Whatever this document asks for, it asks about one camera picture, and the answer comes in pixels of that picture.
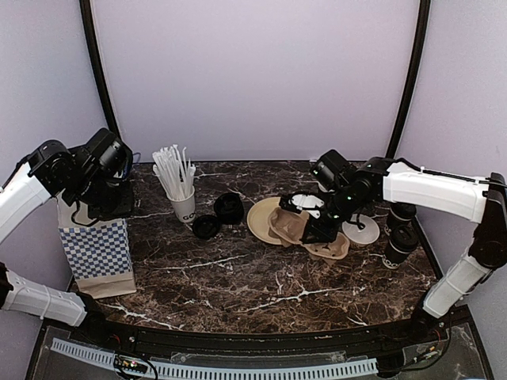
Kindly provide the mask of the cardboard cup carrier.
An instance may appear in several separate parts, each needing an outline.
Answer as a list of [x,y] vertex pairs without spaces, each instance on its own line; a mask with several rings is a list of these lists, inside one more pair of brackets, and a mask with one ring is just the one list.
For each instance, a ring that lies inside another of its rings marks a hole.
[[311,216],[302,211],[300,214],[276,207],[268,216],[269,233],[279,238],[284,246],[298,245],[308,251],[312,260],[324,260],[334,265],[349,253],[350,242],[343,234],[338,233],[332,242],[304,242],[304,238],[315,238],[309,231],[307,223]]

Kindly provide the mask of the blue checkered paper bag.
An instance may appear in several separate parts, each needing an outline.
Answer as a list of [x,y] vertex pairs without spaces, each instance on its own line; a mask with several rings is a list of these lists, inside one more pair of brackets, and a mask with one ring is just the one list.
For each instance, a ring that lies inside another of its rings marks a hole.
[[86,198],[67,205],[62,196],[56,198],[58,231],[63,251],[78,289],[95,299],[128,295],[136,292],[135,277],[128,242],[126,218],[89,218],[87,207],[98,204],[107,184],[121,181],[97,171],[98,181],[91,185]]

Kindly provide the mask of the black paper coffee cup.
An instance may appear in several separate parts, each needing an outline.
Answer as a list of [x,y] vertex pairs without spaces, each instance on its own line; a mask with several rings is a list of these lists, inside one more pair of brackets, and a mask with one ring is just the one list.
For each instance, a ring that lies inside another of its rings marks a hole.
[[412,252],[410,250],[400,250],[391,243],[384,250],[382,262],[386,268],[396,270]]

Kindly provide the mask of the stack of black lids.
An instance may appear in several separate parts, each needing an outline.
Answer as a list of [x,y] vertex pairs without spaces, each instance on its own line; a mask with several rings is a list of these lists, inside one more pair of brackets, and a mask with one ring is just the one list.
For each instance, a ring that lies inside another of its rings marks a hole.
[[214,212],[222,224],[235,225],[242,221],[244,207],[239,194],[235,192],[223,193],[213,205]]

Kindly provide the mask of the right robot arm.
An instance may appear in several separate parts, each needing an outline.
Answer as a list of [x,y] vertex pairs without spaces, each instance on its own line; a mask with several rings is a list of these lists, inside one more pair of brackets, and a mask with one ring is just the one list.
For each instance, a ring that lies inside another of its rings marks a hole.
[[417,166],[404,158],[373,157],[361,166],[330,150],[311,167],[321,195],[291,195],[295,211],[309,213],[303,242],[331,242],[339,226],[372,202],[407,203],[475,225],[471,242],[419,299],[404,336],[420,344],[477,285],[506,265],[506,183],[499,173],[464,176]]

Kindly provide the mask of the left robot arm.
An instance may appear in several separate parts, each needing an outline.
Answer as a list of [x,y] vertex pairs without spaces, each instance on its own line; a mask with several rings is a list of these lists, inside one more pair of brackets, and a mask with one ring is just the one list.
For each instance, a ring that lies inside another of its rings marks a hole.
[[47,232],[71,266],[77,292],[65,292],[1,266],[1,308],[80,330],[95,345],[112,338],[97,298],[135,291],[126,215],[132,212],[132,150],[106,128],[81,146],[48,140],[16,165],[1,187],[1,240],[17,228],[32,248]]

